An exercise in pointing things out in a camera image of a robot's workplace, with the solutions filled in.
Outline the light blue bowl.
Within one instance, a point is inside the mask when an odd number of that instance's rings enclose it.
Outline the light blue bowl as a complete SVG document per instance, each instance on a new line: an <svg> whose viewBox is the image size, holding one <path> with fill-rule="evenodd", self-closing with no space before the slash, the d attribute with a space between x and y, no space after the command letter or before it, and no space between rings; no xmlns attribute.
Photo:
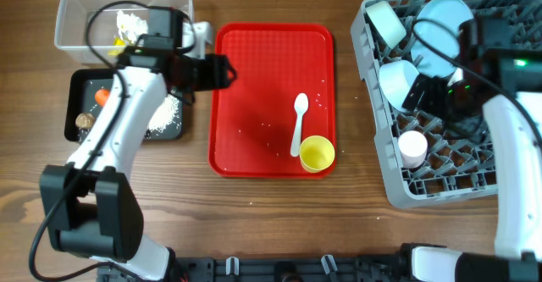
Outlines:
<svg viewBox="0 0 542 282"><path fill-rule="evenodd" d="M406 60L384 64L380 67L380 89L394 109L400 112L407 111L402 104L418 75L417 68Z"/></svg>

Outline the large light blue plate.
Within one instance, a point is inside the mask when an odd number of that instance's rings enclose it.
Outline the large light blue plate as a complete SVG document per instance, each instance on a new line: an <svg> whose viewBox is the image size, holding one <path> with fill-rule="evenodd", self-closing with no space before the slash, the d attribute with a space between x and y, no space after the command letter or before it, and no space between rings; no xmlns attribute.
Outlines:
<svg viewBox="0 0 542 282"><path fill-rule="evenodd" d="M452 36L446 30L429 22L418 23L413 29L430 46L450 58L455 58L460 51L456 42L459 26L463 22L473 19L473 13L462 0L431 0L422 8L418 19L434 20L454 32L455 35ZM422 57L418 71L428 77L446 77L456 70L455 66L427 49L418 40L412 46L411 55L413 59Z"/></svg>

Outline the pink cup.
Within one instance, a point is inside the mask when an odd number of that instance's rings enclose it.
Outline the pink cup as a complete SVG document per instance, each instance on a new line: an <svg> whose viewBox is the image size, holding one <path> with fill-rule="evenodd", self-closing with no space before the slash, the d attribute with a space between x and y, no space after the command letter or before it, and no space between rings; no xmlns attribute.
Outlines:
<svg viewBox="0 0 542 282"><path fill-rule="evenodd" d="M409 130L400 135L398 147L403 167L405 169L415 169L425 161L429 144L422 133Z"/></svg>

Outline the pile of white rice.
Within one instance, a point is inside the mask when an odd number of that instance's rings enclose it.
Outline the pile of white rice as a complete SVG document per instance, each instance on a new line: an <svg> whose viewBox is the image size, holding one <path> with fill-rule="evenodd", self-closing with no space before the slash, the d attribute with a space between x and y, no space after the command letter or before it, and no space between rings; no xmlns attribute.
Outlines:
<svg viewBox="0 0 542 282"><path fill-rule="evenodd" d="M149 121L147 129L151 133L163 133L169 127L179 128L181 124L180 105L181 102L177 97L167 95Z"/></svg>

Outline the white tissue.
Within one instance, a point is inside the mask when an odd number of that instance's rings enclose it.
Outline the white tissue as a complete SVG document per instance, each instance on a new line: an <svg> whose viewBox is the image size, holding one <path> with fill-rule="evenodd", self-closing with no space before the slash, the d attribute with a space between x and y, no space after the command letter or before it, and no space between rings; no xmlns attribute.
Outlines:
<svg viewBox="0 0 542 282"><path fill-rule="evenodd" d="M115 45L135 45L141 35L148 33L148 24L144 19L123 11L117 12L116 25L118 29Z"/></svg>

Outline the yellow snack wrapper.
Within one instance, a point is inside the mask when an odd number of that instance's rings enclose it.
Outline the yellow snack wrapper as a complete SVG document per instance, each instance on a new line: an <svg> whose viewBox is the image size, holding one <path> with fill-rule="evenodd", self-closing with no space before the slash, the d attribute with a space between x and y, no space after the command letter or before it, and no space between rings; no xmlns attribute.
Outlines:
<svg viewBox="0 0 542 282"><path fill-rule="evenodd" d="M124 51L124 48L128 45L122 38L115 37L113 41L113 49L108 51L108 56L117 57Z"/></svg>

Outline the brown walnut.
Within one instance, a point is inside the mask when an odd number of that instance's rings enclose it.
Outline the brown walnut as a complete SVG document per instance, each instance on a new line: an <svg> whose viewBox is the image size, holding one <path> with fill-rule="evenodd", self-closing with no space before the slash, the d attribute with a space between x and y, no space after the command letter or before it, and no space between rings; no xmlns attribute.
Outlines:
<svg viewBox="0 0 542 282"><path fill-rule="evenodd" d="M96 118L91 113L80 113L75 119L75 125L83 130L90 130L95 122Z"/></svg>

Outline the orange carrot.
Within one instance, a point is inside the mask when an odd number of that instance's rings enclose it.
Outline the orange carrot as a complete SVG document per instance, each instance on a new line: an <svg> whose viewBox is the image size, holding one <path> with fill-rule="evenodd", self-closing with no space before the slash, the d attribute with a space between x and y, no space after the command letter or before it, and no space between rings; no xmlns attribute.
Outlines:
<svg viewBox="0 0 542 282"><path fill-rule="evenodd" d="M100 107L104 107L109 99L110 91L107 89L99 89L95 93L95 101Z"/></svg>

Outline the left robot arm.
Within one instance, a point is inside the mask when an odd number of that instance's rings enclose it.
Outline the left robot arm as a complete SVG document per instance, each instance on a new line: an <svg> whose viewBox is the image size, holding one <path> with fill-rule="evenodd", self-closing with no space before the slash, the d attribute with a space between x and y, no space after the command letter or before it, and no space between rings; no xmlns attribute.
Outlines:
<svg viewBox="0 0 542 282"><path fill-rule="evenodd" d="M48 165L40 178L45 217L29 252L43 236L52 248L90 258L94 268L111 268L126 279L186 281L172 249L143 233L144 218L129 177L147 126L172 89L183 102L199 91L228 88L237 77L220 54L194 54L183 31L191 18L181 10L149 8L149 28L110 65L113 85L96 123L63 165Z"/></svg>

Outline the yellow cup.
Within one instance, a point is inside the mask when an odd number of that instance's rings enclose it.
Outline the yellow cup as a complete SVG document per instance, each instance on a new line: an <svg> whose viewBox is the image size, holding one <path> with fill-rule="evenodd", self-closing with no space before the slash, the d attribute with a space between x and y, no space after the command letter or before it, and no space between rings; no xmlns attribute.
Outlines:
<svg viewBox="0 0 542 282"><path fill-rule="evenodd" d="M306 138L300 145L301 166L308 173L319 173L329 168L335 161L333 143L320 135Z"/></svg>

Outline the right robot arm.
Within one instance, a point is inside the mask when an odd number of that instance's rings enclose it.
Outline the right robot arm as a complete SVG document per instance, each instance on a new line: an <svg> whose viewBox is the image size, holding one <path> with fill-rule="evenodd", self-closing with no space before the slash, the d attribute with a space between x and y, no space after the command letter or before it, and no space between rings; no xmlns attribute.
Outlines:
<svg viewBox="0 0 542 282"><path fill-rule="evenodd" d="M539 281L541 279L541 53L514 44L506 19L477 17L458 31L416 19L413 36L462 71L458 82L419 76L403 107L420 107L445 122L479 115L487 124L498 185L492 256L442 246L407 253L419 281Z"/></svg>

